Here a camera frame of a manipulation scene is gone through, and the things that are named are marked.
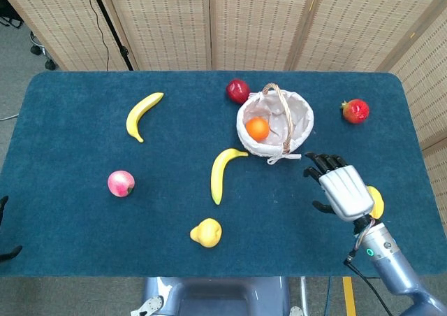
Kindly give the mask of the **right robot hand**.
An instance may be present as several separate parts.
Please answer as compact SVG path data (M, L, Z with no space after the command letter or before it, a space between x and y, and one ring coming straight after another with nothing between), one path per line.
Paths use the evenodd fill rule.
M354 222L369 215L374 200L356 168L339 155L306 152L314 162L303 171L304 177L312 177L323 190L329 204L313 201L318 211L334 214L345 222Z

